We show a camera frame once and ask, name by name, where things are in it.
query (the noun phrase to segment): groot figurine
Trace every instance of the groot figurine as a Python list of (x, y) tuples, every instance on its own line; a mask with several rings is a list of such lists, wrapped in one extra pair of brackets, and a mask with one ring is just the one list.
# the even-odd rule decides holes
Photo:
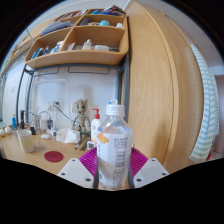
[(73, 128), (77, 131), (85, 132), (86, 131), (85, 121), (86, 120), (88, 121), (89, 127), (90, 127), (90, 120), (85, 115), (85, 111), (86, 111), (86, 107), (87, 107), (87, 99), (86, 100), (79, 99), (76, 104), (77, 104), (78, 115), (73, 122)]

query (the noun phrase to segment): soap dispenser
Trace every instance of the soap dispenser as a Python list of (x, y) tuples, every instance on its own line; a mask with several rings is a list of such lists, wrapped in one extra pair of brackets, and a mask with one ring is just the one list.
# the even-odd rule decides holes
[(100, 120), (99, 109), (92, 110), (96, 110), (96, 114), (91, 122), (91, 141), (97, 143), (97, 129), (102, 122)]
[(84, 43), (84, 45), (83, 45), (83, 47), (82, 47), (82, 50), (91, 50), (91, 47), (92, 47), (91, 40), (88, 39), (88, 40)]

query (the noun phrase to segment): wooden cabinet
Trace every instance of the wooden cabinet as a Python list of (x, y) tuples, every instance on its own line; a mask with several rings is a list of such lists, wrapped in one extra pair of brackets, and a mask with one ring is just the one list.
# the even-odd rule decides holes
[[(31, 68), (68, 63), (119, 64), (128, 51), (129, 46), (127, 18), (125, 15), (90, 14), (94, 10), (90, 9), (82, 16), (74, 16), (61, 20), (61, 22), (70, 21), (73, 24), (72, 27), (54, 31), (43, 36), (40, 34), (30, 48), (25, 58), (25, 64)], [(111, 26), (80, 25), (85, 18), (89, 19), (89, 23), (100, 23), (102, 20), (107, 20)], [(121, 23), (124, 28), (116, 28), (118, 23)], [(91, 40), (93, 45), (116, 47), (119, 49), (119, 52), (82, 50), (84, 42), (88, 39)], [(33, 53), (38, 47), (46, 48), (49, 46), (49, 48), (53, 48), (59, 41), (63, 41), (63, 45), (58, 52), (39, 56), (31, 60)], [(67, 50), (68, 45), (74, 42), (74, 49)]]
[(200, 70), (188, 38), (169, 17), (137, 2), (126, 13), (134, 147), (173, 173), (193, 164), (203, 113)]

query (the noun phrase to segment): wooden shelf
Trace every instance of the wooden shelf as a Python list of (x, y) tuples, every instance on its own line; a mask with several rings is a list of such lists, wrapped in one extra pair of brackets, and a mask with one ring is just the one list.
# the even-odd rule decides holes
[[(96, 9), (89, 9), (82, 16), (74, 16), (62, 19), (61, 22), (71, 21), (74, 25), (69, 28), (51, 32), (44, 36), (39, 36), (30, 48), (25, 64), (31, 68), (50, 66), (55, 64), (68, 63), (97, 63), (117, 65), (128, 51), (128, 27), (126, 16), (111, 16), (102, 14), (90, 14)], [(81, 21), (89, 18), (89, 23), (102, 20), (109, 21), (111, 26), (85, 25), (79, 26)], [(124, 28), (116, 28), (117, 23), (122, 23)], [(98, 51), (98, 50), (82, 50), (82, 45), (90, 39), (94, 45), (106, 45), (108, 47), (117, 47), (119, 52)], [(54, 48), (59, 41), (64, 41), (59, 52), (39, 56), (31, 60), (33, 53), (38, 47)], [(69, 44), (75, 42), (74, 50), (67, 51)]]

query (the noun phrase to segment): wooden desk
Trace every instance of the wooden desk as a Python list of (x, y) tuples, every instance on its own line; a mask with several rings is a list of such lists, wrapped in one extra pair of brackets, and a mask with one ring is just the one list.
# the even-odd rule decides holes
[[(75, 149), (76, 144), (64, 144), (56, 141), (55, 137), (49, 140), (42, 139), (39, 135), (33, 135), (32, 137), (35, 149), (32, 153), (24, 153), (16, 134), (0, 136), (0, 147), (3, 148), (6, 159), (34, 165), (57, 175), (69, 159), (79, 159), (88, 151), (87, 149), (85, 151), (80, 150), (85, 141), (78, 149)], [(58, 151), (63, 154), (64, 158), (59, 162), (49, 162), (44, 158), (44, 154), (49, 151)]]

